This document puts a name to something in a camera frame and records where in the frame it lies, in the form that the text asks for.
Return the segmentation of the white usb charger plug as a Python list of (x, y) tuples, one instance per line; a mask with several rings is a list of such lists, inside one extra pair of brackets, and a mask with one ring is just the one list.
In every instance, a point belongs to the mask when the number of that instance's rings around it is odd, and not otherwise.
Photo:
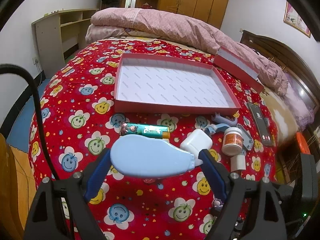
[(232, 156), (231, 161), (231, 172), (244, 171), (246, 169), (246, 158), (244, 155), (239, 154)]

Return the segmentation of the white orange-label jar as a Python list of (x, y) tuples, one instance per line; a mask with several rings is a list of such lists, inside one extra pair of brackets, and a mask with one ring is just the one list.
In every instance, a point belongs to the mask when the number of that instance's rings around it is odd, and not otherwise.
[(225, 130), (221, 150), (230, 157), (242, 153), (242, 131), (239, 128), (230, 127)]

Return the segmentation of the grey plastic cover plate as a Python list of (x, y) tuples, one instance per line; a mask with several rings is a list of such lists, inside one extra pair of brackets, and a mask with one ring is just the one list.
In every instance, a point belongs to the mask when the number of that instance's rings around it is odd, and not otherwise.
[(238, 129), (242, 131), (242, 146), (247, 150), (251, 151), (254, 145), (254, 140), (251, 135), (244, 129), (241, 124), (236, 125)]

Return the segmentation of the white earbuds case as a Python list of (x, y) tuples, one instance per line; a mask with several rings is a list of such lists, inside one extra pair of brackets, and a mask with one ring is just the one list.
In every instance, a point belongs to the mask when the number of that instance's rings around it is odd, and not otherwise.
[(212, 145), (213, 141), (211, 137), (209, 137), (203, 130), (195, 129), (181, 142), (180, 148), (193, 154), (195, 157), (195, 166), (200, 166), (203, 161), (199, 159), (199, 152), (201, 150), (209, 150)]

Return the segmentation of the light blue oval case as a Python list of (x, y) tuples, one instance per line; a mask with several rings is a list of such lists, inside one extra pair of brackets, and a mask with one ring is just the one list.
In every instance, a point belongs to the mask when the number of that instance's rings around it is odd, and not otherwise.
[(200, 164), (195, 155), (172, 144), (142, 135), (125, 135), (111, 147), (111, 163), (125, 176), (165, 178), (184, 174)]

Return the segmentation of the grey-blue curved plastic bracket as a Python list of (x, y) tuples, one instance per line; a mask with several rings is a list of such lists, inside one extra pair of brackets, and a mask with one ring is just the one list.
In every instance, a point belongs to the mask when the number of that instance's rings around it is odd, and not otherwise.
[(227, 124), (230, 127), (235, 127), (238, 124), (237, 118), (231, 120), (221, 116), (219, 113), (215, 113), (214, 115), (211, 116), (211, 118), (212, 118), (212, 122), (216, 124)]

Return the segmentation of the teal cartoon lighter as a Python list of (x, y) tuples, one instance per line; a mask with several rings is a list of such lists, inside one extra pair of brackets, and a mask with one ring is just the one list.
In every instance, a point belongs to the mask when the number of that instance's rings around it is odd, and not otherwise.
[(149, 124), (136, 124), (136, 123), (123, 123), (120, 128), (120, 135), (136, 134), (148, 138), (156, 139), (169, 139), (170, 131), (167, 126), (149, 125)]

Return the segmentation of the blue plastic clip part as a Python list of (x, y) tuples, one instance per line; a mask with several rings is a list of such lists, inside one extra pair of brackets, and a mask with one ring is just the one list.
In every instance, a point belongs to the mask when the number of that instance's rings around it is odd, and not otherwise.
[(219, 132), (224, 133), (228, 128), (230, 128), (230, 126), (228, 124), (224, 124), (224, 123), (216, 124), (216, 125), (211, 124), (204, 129), (204, 132), (206, 133), (206, 135), (211, 137), (215, 133), (219, 133)]

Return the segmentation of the black smartphone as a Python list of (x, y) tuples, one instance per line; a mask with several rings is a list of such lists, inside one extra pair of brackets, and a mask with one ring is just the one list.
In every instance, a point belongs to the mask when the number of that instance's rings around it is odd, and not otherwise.
[(248, 102), (247, 106), (250, 119), (253, 121), (253, 126), (258, 133), (259, 141), (263, 146), (273, 146), (271, 134), (268, 130), (265, 118), (260, 107), (251, 102)]

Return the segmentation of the dark wooden headboard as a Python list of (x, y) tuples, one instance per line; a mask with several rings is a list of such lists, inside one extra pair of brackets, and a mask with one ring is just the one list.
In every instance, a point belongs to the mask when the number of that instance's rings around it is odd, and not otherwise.
[(282, 70), (291, 70), (306, 85), (313, 97), (319, 99), (319, 83), (315, 75), (306, 62), (289, 46), (246, 30), (242, 31), (240, 42), (276, 63)]

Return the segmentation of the red shallow box tray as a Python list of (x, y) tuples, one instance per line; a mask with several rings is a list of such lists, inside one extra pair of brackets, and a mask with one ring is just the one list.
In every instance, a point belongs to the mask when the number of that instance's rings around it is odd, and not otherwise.
[(241, 107), (215, 67), (151, 54), (121, 56), (114, 106), (121, 113), (222, 115)]

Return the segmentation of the red box lid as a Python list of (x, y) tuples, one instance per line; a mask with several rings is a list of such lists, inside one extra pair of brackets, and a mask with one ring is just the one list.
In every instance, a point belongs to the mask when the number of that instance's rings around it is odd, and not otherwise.
[(257, 93), (261, 93), (264, 90), (264, 86), (257, 81), (258, 72), (226, 48), (220, 47), (218, 49), (214, 57), (214, 64), (248, 84)]

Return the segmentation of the beige open shelf unit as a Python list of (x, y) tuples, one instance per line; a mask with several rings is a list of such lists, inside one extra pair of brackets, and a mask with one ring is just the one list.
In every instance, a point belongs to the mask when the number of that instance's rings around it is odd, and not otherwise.
[(46, 77), (52, 77), (70, 56), (87, 46), (85, 36), (96, 12), (97, 9), (61, 10), (31, 24)]

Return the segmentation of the pink folded quilt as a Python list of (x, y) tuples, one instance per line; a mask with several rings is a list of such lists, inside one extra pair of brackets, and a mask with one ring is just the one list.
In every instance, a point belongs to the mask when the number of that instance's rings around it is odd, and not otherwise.
[(107, 8), (91, 17), (85, 40), (90, 44), (103, 38), (130, 36), (132, 30), (137, 31), (137, 36), (177, 42), (212, 55), (220, 47), (226, 48), (258, 72), (259, 80), (282, 98), (300, 129), (314, 122), (314, 112), (276, 63), (201, 20), (154, 9)]

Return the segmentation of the framed wall picture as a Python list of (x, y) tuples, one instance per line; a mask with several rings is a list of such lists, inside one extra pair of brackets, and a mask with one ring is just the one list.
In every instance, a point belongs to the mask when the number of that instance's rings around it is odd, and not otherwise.
[(299, 14), (295, 11), (293, 6), (286, 2), (285, 14), (284, 14), (284, 23), (292, 26), (297, 29), (308, 38), (311, 37), (311, 31), (308, 29), (307, 25), (304, 23)]

